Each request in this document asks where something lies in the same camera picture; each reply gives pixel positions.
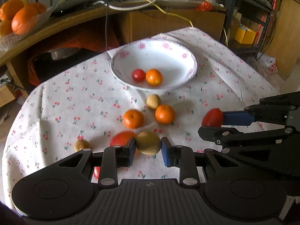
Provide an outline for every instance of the tablecloth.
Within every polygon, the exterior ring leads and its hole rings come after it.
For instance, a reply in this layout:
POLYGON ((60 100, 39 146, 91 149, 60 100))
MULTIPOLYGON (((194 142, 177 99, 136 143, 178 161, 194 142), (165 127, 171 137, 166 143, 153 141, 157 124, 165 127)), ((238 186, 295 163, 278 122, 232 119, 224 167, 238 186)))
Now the tablecloth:
MULTIPOLYGON (((77 139, 90 142, 94 152, 109 146, 111 138, 126 130, 122 115, 128 109, 144 114, 145 124, 134 130, 153 131, 166 136, 173 145, 185 145, 195 152, 205 148, 221 150, 198 136, 198 128, 207 111, 242 110, 258 104, 259 99, 278 92, 255 70, 228 48, 197 28, 184 28, 154 38, 175 41, 194 53, 198 70, 186 85, 173 91, 160 92, 163 104, 176 111, 175 121, 168 126, 156 122, 154 112, 146 107, 149 92, 122 85, 114 78, 110 60, 118 49, 84 61, 38 86, 28 97, 8 134, 2 158, 3 186, 6 205, 13 186, 21 178, 74 153, 77 139)), ((263 130, 261 123, 237 127, 244 132, 263 130)), ((202 182, 204 177, 198 169, 202 182)), ((166 168, 161 153, 134 158, 132 167, 119 168, 118 180, 178 178, 178 168, 166 168)))

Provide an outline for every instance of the floor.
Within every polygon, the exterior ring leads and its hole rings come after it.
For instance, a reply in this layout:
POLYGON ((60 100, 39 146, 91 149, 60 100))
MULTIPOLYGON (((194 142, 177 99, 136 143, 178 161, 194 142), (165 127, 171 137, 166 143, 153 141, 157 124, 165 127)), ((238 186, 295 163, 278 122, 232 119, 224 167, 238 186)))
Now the floor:
MULTIPOLYGON (((300 65, 295 64, 291 76, 284 81, 278 74, 272 75, 271 80, 280 87, 280 94, 300 91, 300 65)), ((0 157, 3 156, 4 145, 11 125, 18 114, 21 106, 14 103, 10 109, 8 119, 0 125, 0 157)), ((4 203, 3 184, 2 184, 2 162, 0 162, 0 201, 4 203)))

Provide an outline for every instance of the ridged black surface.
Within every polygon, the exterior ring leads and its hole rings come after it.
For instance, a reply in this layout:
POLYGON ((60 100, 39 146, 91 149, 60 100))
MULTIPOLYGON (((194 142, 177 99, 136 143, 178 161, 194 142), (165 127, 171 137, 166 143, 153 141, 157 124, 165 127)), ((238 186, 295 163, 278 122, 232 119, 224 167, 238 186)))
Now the ridged black surface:
POLYGON ((30 225, 280 225, 277 219, 248 223, 225 218, 212 210, 194 189, 175 179, 129 180, 102 190, 92 204, 76 216, 59 221, 33 221, 30 225))

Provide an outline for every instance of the yellow box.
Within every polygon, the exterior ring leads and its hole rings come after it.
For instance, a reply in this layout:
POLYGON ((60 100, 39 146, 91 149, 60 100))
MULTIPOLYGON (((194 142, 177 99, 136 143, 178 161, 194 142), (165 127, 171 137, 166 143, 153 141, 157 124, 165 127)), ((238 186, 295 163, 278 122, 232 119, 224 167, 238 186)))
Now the yellow box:
POLYGON ((252 29, 240 24, 233 25, 231 31, 232 34, 230 37, 234 38, 237 42, 241 44, 253 44, 256 32, 252 29))

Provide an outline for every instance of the large orange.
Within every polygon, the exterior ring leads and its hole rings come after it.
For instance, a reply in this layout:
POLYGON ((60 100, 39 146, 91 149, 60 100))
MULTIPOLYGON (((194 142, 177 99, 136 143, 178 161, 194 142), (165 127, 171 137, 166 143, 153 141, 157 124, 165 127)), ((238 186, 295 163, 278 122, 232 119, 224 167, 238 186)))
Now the large orange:
POLYGON ((33 2, 30 4, 30 6, 34 6, 38 12, 38 14, 44 13, 47 11, 47 8, 44 4, 39 2, 33 2))
POLYGON ((23 35, 29 32, 36 24, 35 16, 38 15, 38 11, 34 6, 27 6, 22 8, 16 13, 12 22, 11 28, 13 32, 18 35, 23 35))
POLYGON ((4 3, 0 8, 0 19, 12 20, 17 12, 24 7, 24 3, 21 0, 9 0, 4 3))
POLYGON ((110 140, 109 146, 124 146, 126 145, 127 141, 130 139, 130 137, 136 138, 137 135, 134 132, 131 131, 123 131, 115 136, 110 140))
POLYGON ((176 117, 174 109, 168 105, 160 105, 155 111, 157 122, 165 125, 171 124, 176 117))
POLYGON ((0 37, 12 33, 11 20, 5 20, 0 23, 0 37))
POLYGON ((158 86, 163 81, 163 75, 155 68, 151 68, 146 73, 146 81, 152 86, 158 86))
POLYGON ((137 129, 144 124, 144 115, 136 109, 130 109, 123 115, 123 124, 130 129, 137 129))

